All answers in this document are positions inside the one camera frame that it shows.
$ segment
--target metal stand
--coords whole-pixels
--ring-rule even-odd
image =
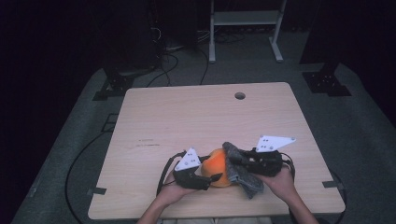
[[[280,25],[282,23],[287,0],[282,0],[280,10],[271,11],[227,11],[216,12],[214,0],[210,6],[210,42],[209,42],[209,61],[216,61],[215,48],[215,26],[216,25],[263,25],[274,24],[276,26],[274,36],[269,37],[271,48],[278,63],[283,62],[283,57],[277,46]]]

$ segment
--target white label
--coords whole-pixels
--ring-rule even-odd
[[[197,153],[194,148],[190,148],[186,155],[181,159],[181,161],[175,167],[176,171],[190,169],[192,167],[200,166],[201,162],[197,156]]]
[[[275,151],[280,147],[295,142],[294,137],[277,137],[262,135],[259,139],[259,143],[256,146],[257,152],[271,152]]]

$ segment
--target table top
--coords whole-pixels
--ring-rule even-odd
[[[313,213],[344,211],[338,189],[323,187],[332,176],[290,85],[251,83],[128,90],[96,186],[106,193],[93,194],[89,217],[140,218],[170,157],[190,147],[206,156],[224,142],[251,150],[262,134],[296,138],[279,151],[293,159],[295,186]],[[187,195],[167,207],[162,218],[288,213],[269,188],[249,200],[236,185]]]

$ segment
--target hole in table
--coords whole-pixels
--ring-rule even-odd
[[[243,99],[245,99],[245,97],[247,97],[247,96],[240,91],[235,94],[235,98],[238,100],[243,100]]]

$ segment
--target floor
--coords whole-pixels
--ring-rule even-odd
[[[216,63],[207,64],[208,45],[163,56],[163,70],[138,77],[133,88],[288,82],[323,158],[346,190],[346,211],[341,223],[393,223],[396,220],[396,131],[359,77],[343,64],[335,72],[351,96],[312,93],[302,72],[318,71],[322,64],[299,64],[308,33],[280,34],[284,57],[277,63],[269,34],[246,34],[232,44],[217,44]],[[106,81],[104,71],[92,74],[59,134],[32,190],[13,223],[134,223],[132,220],[95,221],[87,216],[96,181],[111,139],[111,128],[122,97],[93,101]],[[318,215],[334,223],[339,214]],[[276,224],[288,217],[272,217]]]

